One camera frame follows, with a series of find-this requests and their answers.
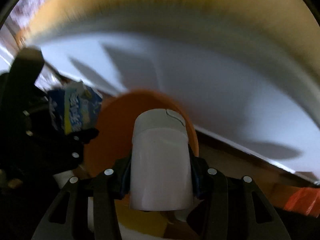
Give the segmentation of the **blue yellow snack wrapper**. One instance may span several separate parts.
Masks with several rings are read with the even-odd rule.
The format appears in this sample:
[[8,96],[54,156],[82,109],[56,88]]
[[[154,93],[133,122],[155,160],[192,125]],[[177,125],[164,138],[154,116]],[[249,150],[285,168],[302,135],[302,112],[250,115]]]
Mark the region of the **blue yellow snack wrapper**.
[[48,91],[49,113],[53,127],[62,134],[93,128],[103,96],[83,82],[72,82]]

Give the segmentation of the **yellow floral plush blanket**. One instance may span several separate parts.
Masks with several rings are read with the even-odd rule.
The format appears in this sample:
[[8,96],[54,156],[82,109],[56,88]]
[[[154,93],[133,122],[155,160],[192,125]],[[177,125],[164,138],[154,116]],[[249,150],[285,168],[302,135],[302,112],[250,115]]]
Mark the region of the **yellow floral plush blanket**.
[[258,60],[298,103],[319,107],[319,24],[303,0],[47,0],[22,36],[38,44],[119,31]]

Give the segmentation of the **orange plastic bag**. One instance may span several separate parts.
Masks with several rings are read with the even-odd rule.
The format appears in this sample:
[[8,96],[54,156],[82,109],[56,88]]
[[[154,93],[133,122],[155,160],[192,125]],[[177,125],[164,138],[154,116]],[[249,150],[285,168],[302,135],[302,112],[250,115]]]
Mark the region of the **orange plastic bag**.
[[284,210],[305,216],[319,217],[319,189],[304,187],[289,197]]

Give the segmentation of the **white bed sheet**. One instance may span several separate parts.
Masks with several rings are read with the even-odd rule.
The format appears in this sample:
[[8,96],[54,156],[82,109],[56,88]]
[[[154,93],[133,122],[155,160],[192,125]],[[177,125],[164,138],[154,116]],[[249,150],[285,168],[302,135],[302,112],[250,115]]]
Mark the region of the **white bed sheet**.
[[166,94],[198,131],[319,182],[319,82],[265,35],[214,15],[158,6],[40,28],[25,42],[63,75],[111,95]]

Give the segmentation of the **orange plastic trash bucket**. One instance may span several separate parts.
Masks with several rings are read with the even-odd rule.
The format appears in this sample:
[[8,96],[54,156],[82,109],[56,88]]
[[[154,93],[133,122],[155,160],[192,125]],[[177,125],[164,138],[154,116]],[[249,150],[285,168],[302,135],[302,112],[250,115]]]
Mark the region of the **orange plastic trash bucket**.
[[117,159],[127,157],[132,149],[136,118],[151,109],[170,109],[185,120],[189,145],[199,156],[195,128],[182,107],[169,96],[150,90],[134,90],[118,97],[105,99],[97,119],[98,136],[84,149],[84,167],[91,177],[111,168]]

